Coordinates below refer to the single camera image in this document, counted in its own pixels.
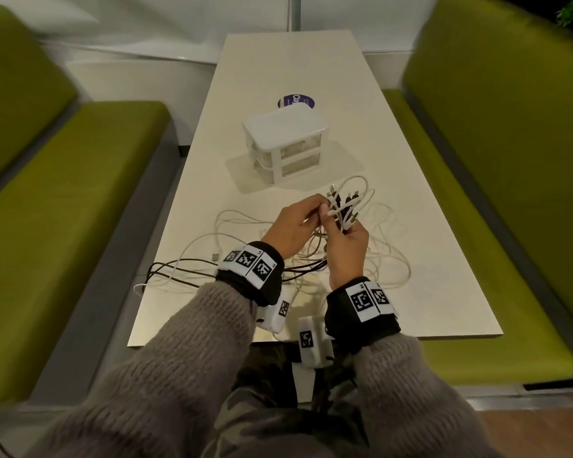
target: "black wristband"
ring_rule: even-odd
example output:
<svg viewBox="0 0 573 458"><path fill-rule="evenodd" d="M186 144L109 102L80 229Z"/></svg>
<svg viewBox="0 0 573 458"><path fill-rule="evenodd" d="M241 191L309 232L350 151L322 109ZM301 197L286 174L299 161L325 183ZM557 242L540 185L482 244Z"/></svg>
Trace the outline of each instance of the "black wristband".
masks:
<svg viewBox="0 0 573 458"><path fill-rule="evenodd" d="M278 302L284 268L284 260L276 249L265 242L253 241L225 257L216 280L229 284L259 307L267 307Z"/></svg>
<svg viewBox="0 0 573 458"><path fill-rule="evenodd" d="M355 278L327 296L325 327L353 354L401 331L386 295L366 277Z"/></svg>

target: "gray knit sweater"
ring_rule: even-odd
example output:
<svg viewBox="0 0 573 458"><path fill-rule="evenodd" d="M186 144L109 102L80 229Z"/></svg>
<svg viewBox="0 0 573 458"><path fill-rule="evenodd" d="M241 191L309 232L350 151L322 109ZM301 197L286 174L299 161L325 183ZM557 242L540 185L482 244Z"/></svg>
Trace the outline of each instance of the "gray knit sweater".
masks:
<svg viewBox="0 0 573 458"><path fill-rule="evenodd" d="M110 372L27 455L197 457L248 353L257 306L228 284L206 284L135 359ZM355 357L370 454L497 457L473 409L394 335ZM240 456L330 456L305 436L260 440Z"/></svg>

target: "forearm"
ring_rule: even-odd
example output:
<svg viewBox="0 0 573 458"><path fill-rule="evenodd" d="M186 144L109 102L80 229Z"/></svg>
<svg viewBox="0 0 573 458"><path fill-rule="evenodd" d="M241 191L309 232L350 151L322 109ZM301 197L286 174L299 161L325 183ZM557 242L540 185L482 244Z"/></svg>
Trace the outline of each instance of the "forearm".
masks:
<svg viewBox="0 0 573 458"><path fill-rule="evenodd" d="M354 359L365 430L376 455L498 457L471 406L431 371L415 338L396 334Z"/></svg>
<svg viewBox="0 0 573 458"><path fill-rule="evenodd" d="M206 284L29 457L198 456L255 330L256 304Z"/></svg>

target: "brown floor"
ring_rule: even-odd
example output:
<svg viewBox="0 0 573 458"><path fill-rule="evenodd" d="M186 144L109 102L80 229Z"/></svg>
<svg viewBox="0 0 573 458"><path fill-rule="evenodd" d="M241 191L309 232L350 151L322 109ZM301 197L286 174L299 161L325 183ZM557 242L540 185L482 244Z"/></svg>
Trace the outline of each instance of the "brown floor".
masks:
<svg viewBox="0 0 573 458"><path fill-rule="evenodd" d="M509 458L573 458L573 408L479 414L494 446Z"/></svg>

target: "white table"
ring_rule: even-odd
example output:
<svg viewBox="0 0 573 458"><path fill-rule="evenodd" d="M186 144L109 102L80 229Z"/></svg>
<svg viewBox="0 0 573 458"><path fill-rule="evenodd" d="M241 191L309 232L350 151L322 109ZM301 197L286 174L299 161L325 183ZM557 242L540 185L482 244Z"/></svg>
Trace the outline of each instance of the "white table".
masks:
<svg viewBox="0 0 573 458"><path fill-rule="evenodd" d="M282 187L265 187L245 156L242 121L275 109L281 97L295 93L312 97L314 109L328 121L330 161ZM410 261L413 274L407 284L387 294L403 331L417 337L502 334L349 31L227 38L156 260L174 260L191 240L213 232L222 210L274 220L283 206L314 192L326 193L331 183L355 173L365 175L376 189L372 203L392 207L398 217L387 233ZM221 231L252 241L260 238L261 228L232 225ZM237 245L229 238L220 241L223 254ZM186 256L210 259L213 247L214 238L208 236ZM383 262L382 277L398 273L397 266ZM314 279L326 282L326 277ZM147 288L129 345L144 345L192 296L180 285ZM321 303L322 298L300 293L280 338L297 339L293 336L297 317L317 314ZM266 331L255 334L255 341L273 340Z"/></svg>

